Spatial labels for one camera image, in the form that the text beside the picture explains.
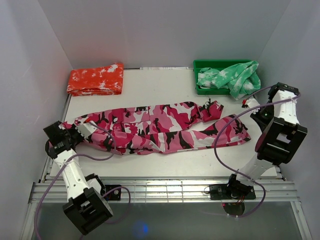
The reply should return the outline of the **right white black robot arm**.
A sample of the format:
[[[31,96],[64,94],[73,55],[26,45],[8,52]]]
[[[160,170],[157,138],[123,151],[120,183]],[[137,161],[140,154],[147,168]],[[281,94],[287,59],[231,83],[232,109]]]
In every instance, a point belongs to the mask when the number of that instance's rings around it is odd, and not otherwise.
[[[253,110],[250,117],[259,126],[261,135],[252,159],[229,177],[225,191],[230,198],[253,194],[254,181],[264,172],[291,161],[308,133],[297,117],[299,96],[297,88],[278,82],[268,92],[267,106]]]

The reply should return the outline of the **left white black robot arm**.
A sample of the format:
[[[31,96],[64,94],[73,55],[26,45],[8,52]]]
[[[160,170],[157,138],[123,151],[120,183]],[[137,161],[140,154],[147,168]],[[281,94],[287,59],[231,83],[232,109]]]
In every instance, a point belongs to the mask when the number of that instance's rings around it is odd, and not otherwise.
[[[106,187],[99,176],[84,176],[76,153],[78,144],[87,140],[96,130],[93,121],[86,120],[71,128],[57,121],[43,130],[48,137],[47,155],[59,167],[63,178],[67,203],[62,209],[67,218],[85,236],[113,216],[104,196]]]

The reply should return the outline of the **pink camouflage trousers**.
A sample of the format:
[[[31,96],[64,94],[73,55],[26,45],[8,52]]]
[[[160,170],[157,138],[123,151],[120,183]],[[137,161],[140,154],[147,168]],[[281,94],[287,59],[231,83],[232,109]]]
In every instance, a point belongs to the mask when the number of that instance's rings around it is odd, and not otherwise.
[[[170,154],[250,141],[247,127],[233,114],[222,117],[223,109],[216,100],[116,108],[79,116],[64,126],[92,121],[98,129],[84,142],[117,155]]]

